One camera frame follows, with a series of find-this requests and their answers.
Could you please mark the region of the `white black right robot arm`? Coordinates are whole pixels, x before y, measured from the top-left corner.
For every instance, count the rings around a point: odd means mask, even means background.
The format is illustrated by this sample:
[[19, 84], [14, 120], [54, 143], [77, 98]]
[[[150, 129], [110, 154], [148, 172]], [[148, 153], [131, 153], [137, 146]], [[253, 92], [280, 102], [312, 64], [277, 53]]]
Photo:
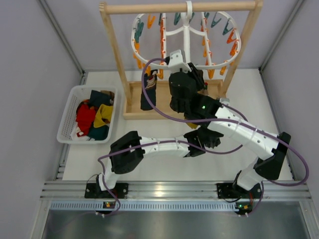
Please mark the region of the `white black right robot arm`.
[[217, 137], [226, 136], [257, 155], [253, 163], [236, 175], [234, 188], [249, 191], [263, 180], [277, 180], [291, 136], [286, 132], [265, 132], [232, 114], [220, 100], [201, 94], [203, 73], [192, 63], [177, 63], [169, 66], [169, 70], [170, 108], [182, 113], [185, 122], [200, 126], [202, 144], [207, 142], [208, 136], [217, 133]]

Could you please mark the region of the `olive yellow sock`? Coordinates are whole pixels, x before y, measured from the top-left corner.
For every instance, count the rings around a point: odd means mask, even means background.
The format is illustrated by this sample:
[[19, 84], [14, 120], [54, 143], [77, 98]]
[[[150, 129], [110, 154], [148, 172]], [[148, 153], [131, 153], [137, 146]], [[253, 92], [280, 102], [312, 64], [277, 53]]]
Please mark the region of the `olive yellow sock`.
[[199, 127], [198, 123], [193, 123], [193, 122], [188, 122], [189, 120], [197, 120], [197, 116], [192, 116], [192, 115], [187, 115], [184, 114], [184, 120], [186, 120], [186, 124], [191, 128], [191, 129], [197, 129]]

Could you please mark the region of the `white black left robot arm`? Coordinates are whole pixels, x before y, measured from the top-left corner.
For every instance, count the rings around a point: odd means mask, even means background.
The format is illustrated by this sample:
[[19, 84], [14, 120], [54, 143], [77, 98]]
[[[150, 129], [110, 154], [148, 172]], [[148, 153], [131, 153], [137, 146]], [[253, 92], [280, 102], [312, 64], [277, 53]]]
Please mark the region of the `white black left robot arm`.
[[96, 197], [106, 198], [122, 174], [132, 172], [143, 159], [157, 156], [175, 156], [180, 158], [197, 157], [207, 152], [206, 148], [215, 148], [223, 134], [204, 127], [179, 137], [154, 138], [140, 136], [130, 131], [111, 144], [110, 152], [98, 158], [102, 173], [96, 177]]

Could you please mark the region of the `red sock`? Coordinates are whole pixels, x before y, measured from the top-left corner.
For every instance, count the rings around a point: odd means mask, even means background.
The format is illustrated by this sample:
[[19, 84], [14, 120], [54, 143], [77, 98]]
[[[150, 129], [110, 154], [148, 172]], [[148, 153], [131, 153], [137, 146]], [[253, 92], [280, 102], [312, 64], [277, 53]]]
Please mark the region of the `red sock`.
[[81, 133], [81, 136], [86, 136], [89, 133], [92, 123], [94, 122], [96, 109], [88, 104], [80, 104], [76, 111], [76, 122]]

